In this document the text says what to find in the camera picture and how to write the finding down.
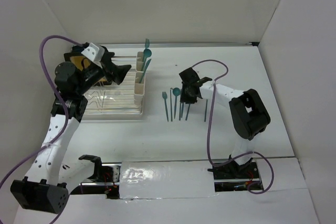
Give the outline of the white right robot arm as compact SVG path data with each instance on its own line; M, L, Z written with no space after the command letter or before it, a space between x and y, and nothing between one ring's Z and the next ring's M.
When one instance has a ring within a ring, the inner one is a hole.
M229 156L232 162L229 172L235 178L242 177L247 172L247 165L252 157L257 141L257 135L270 124L270 115L254 89L236 90L209 77L200 78L193 68L187 68L179 73L182 80L180 101L194 104L198 99L211 101L207 130L207 157L213 165L210 152L210 137L215 104L229 109L233 127L238 135L235 147Z

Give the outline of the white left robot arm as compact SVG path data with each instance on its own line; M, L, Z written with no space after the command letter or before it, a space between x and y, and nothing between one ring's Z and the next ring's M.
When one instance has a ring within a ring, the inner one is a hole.
M102 78L120 85L131 65L115 65L114 53L104 53L98 63L81 69L70 62L55 69L56 97L52 105L49 129L34 163L22 180L14 180L10 192L23 209L59 214L70 193L84 180L103 178L101 158L81 155L74 166L63 163L70 140L77 130L88 100L84 94Z

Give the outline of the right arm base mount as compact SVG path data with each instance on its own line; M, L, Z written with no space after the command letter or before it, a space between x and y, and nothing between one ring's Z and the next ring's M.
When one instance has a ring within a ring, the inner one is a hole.
M232 161L225 166L212 166L207 171L213 174L215 192L246 191L249 184L252 184L252 191L264 189L257 163L252 158L242 166Z

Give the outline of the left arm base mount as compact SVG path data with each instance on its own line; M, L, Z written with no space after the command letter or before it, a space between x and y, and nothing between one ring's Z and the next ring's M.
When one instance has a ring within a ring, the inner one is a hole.
M89 172L85 183L94 183L94 187L98 187L108 199L119 199L120 165L103 165L101 158L94 155L82 155L78 159L93 163L93 171Z

